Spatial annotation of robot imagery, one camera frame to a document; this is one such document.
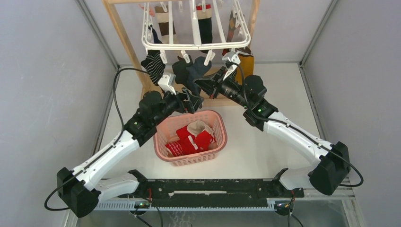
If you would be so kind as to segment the wooden hanger stand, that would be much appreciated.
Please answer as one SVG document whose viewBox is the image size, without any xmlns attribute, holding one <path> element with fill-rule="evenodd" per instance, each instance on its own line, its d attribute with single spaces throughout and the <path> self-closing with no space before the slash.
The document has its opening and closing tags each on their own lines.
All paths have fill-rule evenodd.
<svg viewBox="0 0 401 227">
<path fill-rule="evenodd" d="M 249 19 L 248 19 L 248 24 L 242 24 L 241 28 L 244 27 L 248 27 L 248 31 L 250 33 L 250 37 L 253 36 L 254 34 L 254 28 L 255 28 L 255 23 L 256 23 L 256 19 L 258 16 L 258 11 L 259 11 L 259 6 L 260 6 L 260 1 L 259 0 L 252 0 L 251 2 L 251 11 L 250 11 L 250 15 L 249 15 Z M 139 3 L 138 0 L 104 0 L 102 1 L 109 17 L 110 20 L 119 36 L 119 39 L 132 63 L 132 65 L 136 68 L 140 67 L 140 62 L 138 60 L 138 57 L 135 53 L 135 50 L 131 44 L 131 41 L 129 39 L 129 36 L 126 32 L 126 29 L 123 25 L 123 22 L 120 18 L 120 15 L 118 14 L 118 11 L 115 7 L 116 4 L 128 4 L 128 3 Z M 142 72 L 137 72 L 136 73 L 141 85 L 142 85 L 142 89 L 141 89 L 141 96 L 144 96 L 144 94 L 148 91 L 151 90 L 156 90 L 158 92 L 161 91 L 160 88 L 156 87 L 153 85 L 153 83 L 151 82 L 150 78 L 148 76 L 146 76 L 144 73 Z M 222 98 L 217 98 L 214 100 L 210 100 L 208 97 L 205 97 L 205 101 L 204 101 L 204 106 L 205 107 L 217 107 L 217 106 L 233 106 L 236 105 L 235 102 L 229 100 L 228 98 L 222 97 Z"/>
</svg>

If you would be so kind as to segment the dark blue sock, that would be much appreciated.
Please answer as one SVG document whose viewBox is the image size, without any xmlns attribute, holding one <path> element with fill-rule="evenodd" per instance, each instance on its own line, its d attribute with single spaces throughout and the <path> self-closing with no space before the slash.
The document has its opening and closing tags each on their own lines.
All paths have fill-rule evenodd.
<svg viewBox="0 0 401 227">
<path fill-rule="evenodd" d="M 208 62 L 208 65 L 205 65 L 206 58 L 200 56 L 196 58 L 191 66 L 186 67 L 188 71 L 188 78 L 186 79 L 185 87 L 191 91 L 191 93 L 195 96 L 200 96 L 200 87 L 195 84 L 196 79 L 202 78 L 210 69 L 211 62 Z"/>
</svg>

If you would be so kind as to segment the pink plastic basket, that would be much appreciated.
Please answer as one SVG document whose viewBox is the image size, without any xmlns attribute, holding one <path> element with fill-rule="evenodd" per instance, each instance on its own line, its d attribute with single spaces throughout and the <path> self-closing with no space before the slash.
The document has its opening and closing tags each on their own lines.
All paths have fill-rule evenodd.
<svg viewBox="0 0 401 227">
<path fill-rule="evenodd" d="M 173 141 L 178 141 L 179 137 L 177 136 L 176 131 L 197 120 L 205 122 L 212 128 L 217 148 L 195 154 L 172 157 L 165 145 Z M 217 153 L 227 144 L 227 132 L 221 115 L 216 111 L 205 110 L 195 114 L 188 113 L 168 117 L 157 126 L 157 133 L 155 134 L 153 141 L 155 153 L 161 160 L 169 162 L 174 166 L 184 166 L 214 159 Z"/>
</svg>

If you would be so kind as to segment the plain red sock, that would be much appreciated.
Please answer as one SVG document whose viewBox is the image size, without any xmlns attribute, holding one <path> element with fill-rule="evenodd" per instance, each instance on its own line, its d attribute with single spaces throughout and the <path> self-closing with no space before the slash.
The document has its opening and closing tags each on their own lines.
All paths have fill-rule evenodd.
<svg viewBox="0 0 401 227">
<path fill-rule="evenodd" d="M 202 128 L 197 126 L 187 125 L 176 131 L 179 141 L 184 145 L 184 155 L 198 153 L 194 148 L 193 140 L 197 135 L 203 131 Z"/>
</svg>

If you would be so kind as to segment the red white striped sock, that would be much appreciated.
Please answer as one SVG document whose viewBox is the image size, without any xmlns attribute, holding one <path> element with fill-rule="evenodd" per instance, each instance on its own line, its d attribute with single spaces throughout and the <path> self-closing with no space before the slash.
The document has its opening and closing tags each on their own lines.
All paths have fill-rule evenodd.
<svg viewBox="0 0 401 227">
<path fill-rule="evenodd" d="M 214 137 L 207 131 L 202 131 L 199 135 L 197 135 L 193 140 L 193 143 L 197 152 L 203 152 L 217 148 L 217 143 Z"/>
</svg>

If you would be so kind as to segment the red snowflake sock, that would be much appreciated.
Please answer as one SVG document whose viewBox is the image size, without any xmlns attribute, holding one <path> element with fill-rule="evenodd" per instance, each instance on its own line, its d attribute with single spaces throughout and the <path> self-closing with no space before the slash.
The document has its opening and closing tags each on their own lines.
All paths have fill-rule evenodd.
<svg viewBox="0 0 401 227">
<path fill-rule="evenodd" d="M 165 145 L 172 157 L 184 155 L 184 145 L 180 141 L 173 141 Z"/>
</svg>

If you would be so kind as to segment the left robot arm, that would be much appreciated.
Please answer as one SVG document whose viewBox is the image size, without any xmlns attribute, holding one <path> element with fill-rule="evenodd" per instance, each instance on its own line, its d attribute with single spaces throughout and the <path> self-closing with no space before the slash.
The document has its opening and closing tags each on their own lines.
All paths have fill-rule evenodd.
<svg viewBox="0 0 401 227">
<path fill-rule="evenodd" d="M 194 95 L 189 89 L 176 91 L 175 75 L 164 73 L 158 81 L 161 92 L 146 92 L 139 101 L 135 114 L 121 122 L 121 131 L 103 149 L 82 164 L 58 171 L 57 187 L 50 195 L 58 194 L 76 217 L 91 213 L 100 201 L 132 193 L 144 196 L 148 191 L 145 181 L 127 173 L 123 177 L 103 180 L 103 176 L 118 162 L 143 146 L 157 132 L 157 126 L 174 112 L 195 113 L 204 98 Z"/>
</svg>

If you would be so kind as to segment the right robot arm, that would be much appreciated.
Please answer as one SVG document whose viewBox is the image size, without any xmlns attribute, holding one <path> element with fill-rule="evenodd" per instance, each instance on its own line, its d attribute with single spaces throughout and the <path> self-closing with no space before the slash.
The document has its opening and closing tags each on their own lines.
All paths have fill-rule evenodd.
<svg viewBox="0 0 401 227">
<path fill-rule="evenodd" d="M 360 178 L 352 187 L 363 184 L 361 172 L 349 160 L 348 147 L 340 141 L 332 144 L 314 136 L 290 121 L 265 99 L 267 89 L 260 76 L 242 78 L 239 84 L 228 75 L 228 69 L 222 67 L 215 74 L 194 82 L 210 98 L 223 95 L 242 106 L 245 109 L 243 116 L 251 126 L 286 142 L 308 161 L 309 165 L 304 168 L 283 168 L 276 175 L 277 181 L 273 184 L 276 195 L 285 197 L 294 189 L 313 187 L 330 196 L 338 187 L 344 186 L 343 180 L 351 170 Z"/>
</svg>

